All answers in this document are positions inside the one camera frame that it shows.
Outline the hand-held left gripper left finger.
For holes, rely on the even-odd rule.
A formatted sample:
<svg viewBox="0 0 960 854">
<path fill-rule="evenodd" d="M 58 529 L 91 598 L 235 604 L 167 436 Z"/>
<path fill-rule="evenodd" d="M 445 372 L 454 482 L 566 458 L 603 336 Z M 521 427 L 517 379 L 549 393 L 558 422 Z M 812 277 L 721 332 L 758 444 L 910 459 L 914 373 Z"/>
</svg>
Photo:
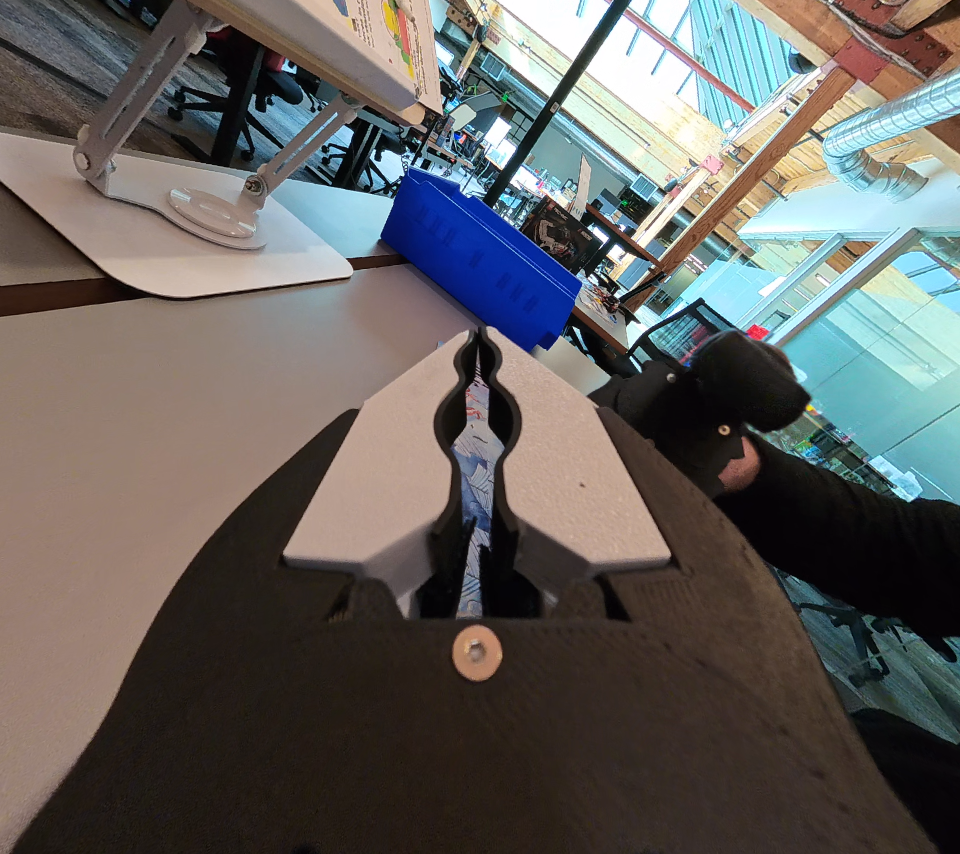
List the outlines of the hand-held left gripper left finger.
<svg viewBox="0 0 960 854">
<path fill-rule="evenodd" d="M 472 523 L 452 450 L 477 333 L 456 334 L 360 407 L 283 551 L 294 568 L 378 580 L 420 614 L 458 608 Z"/>
</svg>

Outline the blue plastic bin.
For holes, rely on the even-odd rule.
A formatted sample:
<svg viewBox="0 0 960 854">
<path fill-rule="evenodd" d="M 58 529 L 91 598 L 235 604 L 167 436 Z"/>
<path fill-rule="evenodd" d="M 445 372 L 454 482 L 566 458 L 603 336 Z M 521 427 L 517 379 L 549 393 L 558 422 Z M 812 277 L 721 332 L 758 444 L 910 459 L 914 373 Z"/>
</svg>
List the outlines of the blue plastic bin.
<svg viewBox="0 0 960 854">
<path fill-rule="evenodd" d="M 399 182 L 381 240 L 527 351 L 558 341 L 581 290 L 569 270 L 479 198 L 414 166 Z"/>
</svg>

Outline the person's right forearm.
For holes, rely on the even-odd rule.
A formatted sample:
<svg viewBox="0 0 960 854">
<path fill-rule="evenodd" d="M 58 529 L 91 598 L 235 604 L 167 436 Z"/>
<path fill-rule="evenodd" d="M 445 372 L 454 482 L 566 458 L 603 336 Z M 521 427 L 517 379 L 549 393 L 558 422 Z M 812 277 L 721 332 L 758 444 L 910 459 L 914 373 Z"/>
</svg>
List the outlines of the person's right forearm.
<svg viewBox="0 0 960 854">
<path fill-rule="evenodd" d="M 716 505 L 763 560 L 918 635 L 958 637 L 957 504 L 883 496 L 748 437 L 761 470 Z"/>
</svg>

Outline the black printed box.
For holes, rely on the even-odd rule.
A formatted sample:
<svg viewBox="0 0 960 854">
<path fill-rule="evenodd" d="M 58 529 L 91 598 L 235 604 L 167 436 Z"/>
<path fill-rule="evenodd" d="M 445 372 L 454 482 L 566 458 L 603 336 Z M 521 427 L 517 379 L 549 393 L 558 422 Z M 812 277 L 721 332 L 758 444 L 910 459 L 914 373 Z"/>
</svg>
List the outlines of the black printed box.
<svg viewBox="0 0 960 854">
<path fill-rule="evenodd" d="M 574 275 L 587 268 L 602 246 L 600 237 L 550 197 L 534 204 L 519 230 Z"/>
</svg>

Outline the black pole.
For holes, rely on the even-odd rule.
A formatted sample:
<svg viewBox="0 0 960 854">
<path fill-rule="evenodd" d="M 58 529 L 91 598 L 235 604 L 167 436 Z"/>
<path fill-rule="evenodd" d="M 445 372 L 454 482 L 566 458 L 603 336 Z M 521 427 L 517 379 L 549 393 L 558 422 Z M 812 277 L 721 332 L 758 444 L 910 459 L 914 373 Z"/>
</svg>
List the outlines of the black pole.
<svg viewBox="0 0 960 854">
<path fill-rule="evenodd" d="M 631 2 L 632 0 L 611 0 L 608 3 L 604 15 L 584 42 L 569 69 L 560 80 L 558 80 L 554 92 L 547 97 L 544 106 L 532 121 L 529 130 L 516 147 L 513 155 L 510 156 L 499 175 L 487 189 L 483 200 L 488 207 L 493 207 L 501 198 L 503 192 L 510 185 L 515 173 L 526 157 L 533 151 L 537 142 L 541 139 L 555 115 L 563 106 L 565 100 L 579 80 L 581 80 L 583 74 L 593 62 L 594 57 L 609 38 L 621 16 L 626 12 L 627 8 L 630 7 Z"/>
</svg>

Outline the wooden edged table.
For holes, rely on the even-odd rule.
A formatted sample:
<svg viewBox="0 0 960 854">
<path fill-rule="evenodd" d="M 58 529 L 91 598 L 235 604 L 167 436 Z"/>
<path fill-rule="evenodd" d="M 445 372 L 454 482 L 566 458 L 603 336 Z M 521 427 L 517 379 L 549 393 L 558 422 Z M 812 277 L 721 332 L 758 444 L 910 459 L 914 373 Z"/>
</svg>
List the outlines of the wooden edged table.
<svg viewBox="0 0 960 854">
<path fill-rule="evenodd" d="M 625 356 L 633 346 L 631 320 L 621 308 L 607 308 L 608 294 L 605 288 L 596 284 L 582 284 L 569 321 L 593 332 L 616 355 Z"/>
</svg>

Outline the white blue striped puzzle piece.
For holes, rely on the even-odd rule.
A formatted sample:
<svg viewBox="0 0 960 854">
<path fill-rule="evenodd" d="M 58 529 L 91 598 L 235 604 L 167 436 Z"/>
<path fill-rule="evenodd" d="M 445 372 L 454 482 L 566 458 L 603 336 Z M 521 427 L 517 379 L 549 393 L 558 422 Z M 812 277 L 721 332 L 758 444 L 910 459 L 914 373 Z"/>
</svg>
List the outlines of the white blue striped puzzle piece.
<svg viewBox="0 0 960 854">
<path fill-rule="evenodd" d="M 483 615 L 482 555 L 489 548 L 493 524 L 495 475 L 503 444 L 489 421 L 490 389 L 480 361 L 464 392 L 465 425 L 452 452 L 461 472 L 462 521 L 469 534 L 461 595 L 455 617 Z"/>
</svg>

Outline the person's right hand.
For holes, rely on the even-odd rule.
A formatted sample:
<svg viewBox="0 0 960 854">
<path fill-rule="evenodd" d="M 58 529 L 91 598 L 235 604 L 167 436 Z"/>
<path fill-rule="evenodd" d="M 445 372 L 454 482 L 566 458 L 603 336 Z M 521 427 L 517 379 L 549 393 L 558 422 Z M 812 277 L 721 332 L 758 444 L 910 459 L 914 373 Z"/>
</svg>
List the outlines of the person's right hand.
<svg viewBox="0 0 960 854">
<path fill-rule="evenodd" d="M 732 458 L 718 476 L 723 493 L 737 493 L 749 488 L 762 470 L 762 459 L 756 446 L 746 437 L 741 440 L 741 455 Z"/>
</svg>

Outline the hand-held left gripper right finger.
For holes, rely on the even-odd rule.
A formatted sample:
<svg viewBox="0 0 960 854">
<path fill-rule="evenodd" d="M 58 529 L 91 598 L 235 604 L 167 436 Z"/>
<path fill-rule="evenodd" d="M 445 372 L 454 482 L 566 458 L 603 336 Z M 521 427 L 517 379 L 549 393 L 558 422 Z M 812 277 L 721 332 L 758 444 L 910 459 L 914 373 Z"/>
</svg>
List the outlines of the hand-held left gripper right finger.
<svg viewBox="0 0 960 854">
<path fill-rule="evenodd" d="M 589 397 L 493 327 L 480 329 L 494 469 L 480 551 L 486 615 L 539 615 L 574 582 L 656 570 L 671 552 Z"/>
</svg>

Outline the black office chair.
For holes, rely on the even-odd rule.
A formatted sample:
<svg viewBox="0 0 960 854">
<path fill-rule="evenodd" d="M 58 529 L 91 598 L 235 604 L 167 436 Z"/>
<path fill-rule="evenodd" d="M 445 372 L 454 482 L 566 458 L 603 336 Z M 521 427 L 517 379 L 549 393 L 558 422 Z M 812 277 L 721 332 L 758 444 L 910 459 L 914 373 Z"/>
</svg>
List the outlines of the black office chair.
<svg viewBox="0 0 960 854">
<path fill-rule="evenodd" d="M 622 358 L 623 376 L 642 371 L 642 353 L 650 362 L 681 372 L 690 366 L 694 354 L 717 334 L 737 330 L 737 326 L 698 298 L 691 304 L 658 321 L 638 338 Z"/>
<path fill-rule="evenodd" d="M 889 679 L 918 678 L 919 668 L 944 668 L 958 678 L 958 649 L 926 639 L 897 619 L 865 616 L 841 602 L 794 601 L 825 668 L 850 690 L 874 692 Z"/>
<path fill-rule="evenodd" d="M 232 164 L 239 138 L 246 143 L 240 151 L 241 159 L 253 161 L 253 128 L 281 147 L 282 142 L 253 117 L 250 106 L 265 113 L 275 100 L 292 105 L 303 101 L 303 89 L 293 74 L 284 69 L 285 57 L 230 27 L 209 32 L 200 52 L 219 68 L 227 92 L 212 93 L 182 85 L 175 89 L 167 114 L 171 120 L 181 122 L 188 111 L 213 113 L 221 116 L 221 122 L 210 152 L 181 133 L 172 134 L 173 141 L 198 161 L 227 167 Z"/>
</svg>

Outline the silver ventilation duct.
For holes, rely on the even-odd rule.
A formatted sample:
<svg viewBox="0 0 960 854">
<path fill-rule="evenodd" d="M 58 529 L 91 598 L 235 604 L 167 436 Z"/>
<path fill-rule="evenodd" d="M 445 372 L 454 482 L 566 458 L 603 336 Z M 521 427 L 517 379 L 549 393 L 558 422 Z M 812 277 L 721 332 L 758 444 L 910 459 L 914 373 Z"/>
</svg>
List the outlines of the silver ventilation duct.
<svg viewBox="0 0 960 854">
<path fill-rule="evenodd" d="M 858 193 L 882 195 L 894 203 L 905 201 L 924 188 L 928 178 L 906 164 L 877 161 L 868 149 L 958 114 L 959 69 L 955 68 L 834 125 L 822 142 L 824 163 L 840 183 Z"/>
</svg>

